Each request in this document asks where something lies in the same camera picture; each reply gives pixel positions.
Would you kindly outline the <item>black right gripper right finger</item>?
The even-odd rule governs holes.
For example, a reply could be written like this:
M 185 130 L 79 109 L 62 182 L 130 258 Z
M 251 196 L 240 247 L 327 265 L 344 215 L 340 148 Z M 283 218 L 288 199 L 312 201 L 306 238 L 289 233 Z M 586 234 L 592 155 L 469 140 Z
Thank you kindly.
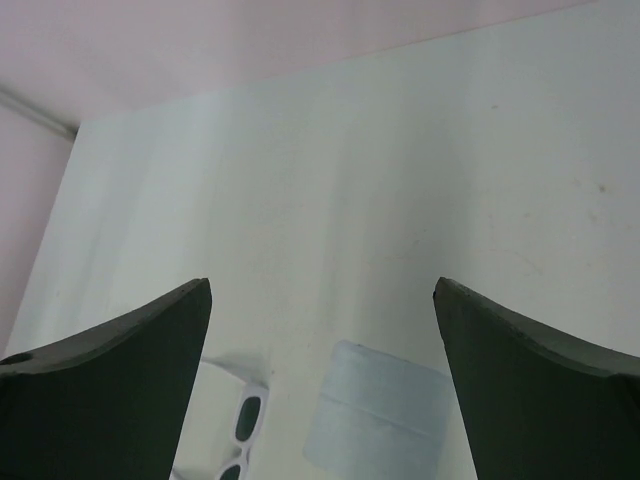
M 637 357 L 451 279 L 433 302 L 478 478 L 638 478 Z

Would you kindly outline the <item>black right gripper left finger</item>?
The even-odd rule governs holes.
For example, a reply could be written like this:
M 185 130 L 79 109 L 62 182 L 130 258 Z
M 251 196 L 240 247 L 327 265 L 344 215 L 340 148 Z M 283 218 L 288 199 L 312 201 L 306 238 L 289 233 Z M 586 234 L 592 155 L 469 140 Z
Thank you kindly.
M 167 479 L 211 313 L 208 279 L 1 362 L 4 479 Z

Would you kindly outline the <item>white sunglasses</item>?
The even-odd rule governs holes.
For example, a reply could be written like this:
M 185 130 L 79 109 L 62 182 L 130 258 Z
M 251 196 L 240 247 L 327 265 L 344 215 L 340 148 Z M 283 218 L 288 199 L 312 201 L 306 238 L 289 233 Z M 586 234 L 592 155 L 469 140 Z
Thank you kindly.
M 248 369 L 202 357 L 172 479 L 245 479 L 269 399 Z

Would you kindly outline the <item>light blue cleaning cloth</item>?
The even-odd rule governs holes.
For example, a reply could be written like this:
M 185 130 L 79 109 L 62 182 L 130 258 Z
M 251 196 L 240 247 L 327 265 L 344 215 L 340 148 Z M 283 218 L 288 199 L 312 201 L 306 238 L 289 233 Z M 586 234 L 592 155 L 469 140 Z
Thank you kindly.
M 340 479 L 434 479 L 453 394 L 437 370 L 341 340 L 303 455 Z

